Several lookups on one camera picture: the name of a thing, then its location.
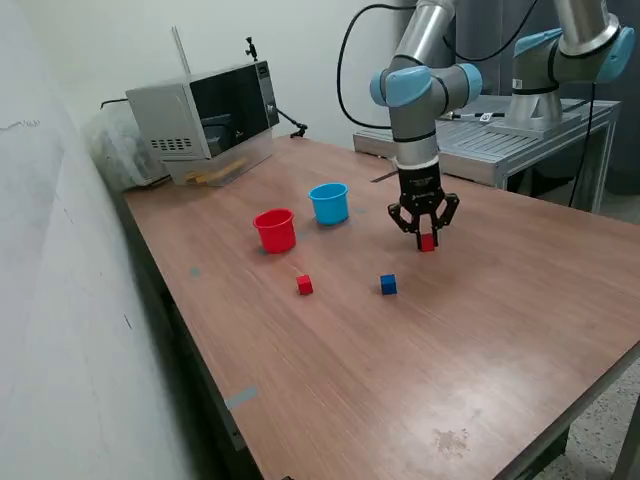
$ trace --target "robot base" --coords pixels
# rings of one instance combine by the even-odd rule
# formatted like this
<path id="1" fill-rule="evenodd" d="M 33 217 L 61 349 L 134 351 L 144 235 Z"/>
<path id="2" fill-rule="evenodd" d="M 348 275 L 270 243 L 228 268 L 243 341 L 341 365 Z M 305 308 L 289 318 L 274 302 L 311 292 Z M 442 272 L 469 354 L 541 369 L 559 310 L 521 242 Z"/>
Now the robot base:
<path id="1" fill-rule="evenodd" d="M 582 117 L 580 115 L 565 113 L 562 120 L 556 125 L 547 125 L 538 128 L 527 128 L 525 125 L 508 125 L 507 121 L 499 120 L 491 123 L 487 130 L 491 133 L 504 133 L 507 135 L 520 135 L 522 137 L 537 138 L 538 140 L 546 140 L 556 135 L 560 135 L 574 127 L 580 125 Z"/>

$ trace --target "red cup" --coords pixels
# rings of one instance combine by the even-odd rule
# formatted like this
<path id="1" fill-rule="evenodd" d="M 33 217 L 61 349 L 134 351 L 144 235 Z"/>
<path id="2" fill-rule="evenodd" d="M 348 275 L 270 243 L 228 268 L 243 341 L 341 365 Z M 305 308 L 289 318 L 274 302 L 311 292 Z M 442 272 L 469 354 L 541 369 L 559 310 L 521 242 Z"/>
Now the red cup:
<path id="1" fill-rule="evenodd" d="M 276 208 L 261 213 L 253 221 L 253 226 L 258 229 L 262 246 L 267 253 L 286 252 L 296 244 L 291 210 Z"/>

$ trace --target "white wall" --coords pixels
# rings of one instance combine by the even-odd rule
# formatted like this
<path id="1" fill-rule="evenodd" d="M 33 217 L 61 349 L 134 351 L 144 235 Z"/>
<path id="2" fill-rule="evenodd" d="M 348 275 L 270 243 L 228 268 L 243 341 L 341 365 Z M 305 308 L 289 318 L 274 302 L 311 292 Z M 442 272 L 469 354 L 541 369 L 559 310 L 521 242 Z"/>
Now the white wall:
<path id="1" fill-rule="evenodd" d="M 19 0 L 74 119 L 82 126 L 102 100 L 126 89 L 182 73 L 173 38 L 177 25 L 191 70 L 216 70 L 247 61 L 253 36 L 271 66 L 282 110 L 307 123 L 309 136 L 352 146 L 354 126 L 335 93 L 342 37 L 355 12 L 370 0 Z M 395 50 L 394 16 L 366 13 L 354 29 L 344 68 L 344 95 L 352 114 L 388 123 L 369 98 L 369 79 Z M 281 126 L 277 133 L 291 131 Z"/>
<path id="2" fill-rule="evenodd" d="M 199 477 L 121 224 L 0 1 L 0 478 Z"/>

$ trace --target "blue cube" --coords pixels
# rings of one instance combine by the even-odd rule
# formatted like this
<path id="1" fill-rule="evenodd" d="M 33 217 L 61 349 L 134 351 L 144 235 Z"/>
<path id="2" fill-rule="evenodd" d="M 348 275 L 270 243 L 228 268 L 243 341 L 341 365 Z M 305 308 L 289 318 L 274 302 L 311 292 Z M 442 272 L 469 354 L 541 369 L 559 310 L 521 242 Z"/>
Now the blue cube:
<path id="1" fill-rule="evenodd" d="M 395 295 L 398 293 L 398 288 L 396 287 L 396 276 L 391 275 L 382 275 L 380 277 L 380 286 L 382 288 L 383 295 Z"/>

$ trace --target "robotic arm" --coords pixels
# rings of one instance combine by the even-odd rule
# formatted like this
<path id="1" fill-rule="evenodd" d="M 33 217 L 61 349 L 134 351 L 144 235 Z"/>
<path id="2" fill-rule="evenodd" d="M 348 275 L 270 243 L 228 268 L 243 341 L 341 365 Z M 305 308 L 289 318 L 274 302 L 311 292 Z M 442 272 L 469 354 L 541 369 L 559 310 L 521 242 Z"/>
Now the robotic arm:
<path id="1" fill-rule="evenodd" d="M 561 28 L 521 38 L 515 47 L 505 125 L 525 135 L 571 128 L 571 118 L 563 116 L 560 84 L 614 81 L 635 46 L 634 29 L 620 25 L 606 0 L 554 2 Z"/>
<path id="2" fill-rule="evenodd" d="M 433 244 L 438 245 L 438 230 L 451 223 L 460 202 L 440 183 L 435 120 L 475 100 L 482 90 L 482 76 L 473 65 L 426 66 L 455 15 L 456 3 L 420 0 L 391 65 L 376 73 L 370 85 L 375 103 L 389 108 L 397 146 L 400 201 L 389 205 L 389 215 L 402 231 L 416 235 L 419 249 L 424 240 L 421 216 L 429 215 Z M 446 207 L 438 216 L 443 202 Z M 411 215 L 410 221 L 402 217 L 402 208 Z"/>
<path id="3" fill-rule="evenodd" d="M 430 69 L 433 51 L 455 15 L 458 0 L 419 0 L 389 68 L 370 84 L 374 102 L 389 108 L 397 146 L 400 200 L 389 214 L 404 232 L 425 239 L 420 218 L 429 215 L 433 244 L 459 204 L 440 182 L 435 119 L 475 100 L 482 76 L 470 64 Z M 622 28 L 606 0 L 554 0 L 562 28 L 521 38 L 515 47 L 509 129 L 549 130 L 561 126 L 562 82 L 611 82 L 624 70 L 635 45 L 632 28 Z M 442 203 L 446 207 L 438 216 Z M 405 220 L 404 208 L 411 216 Z"/>

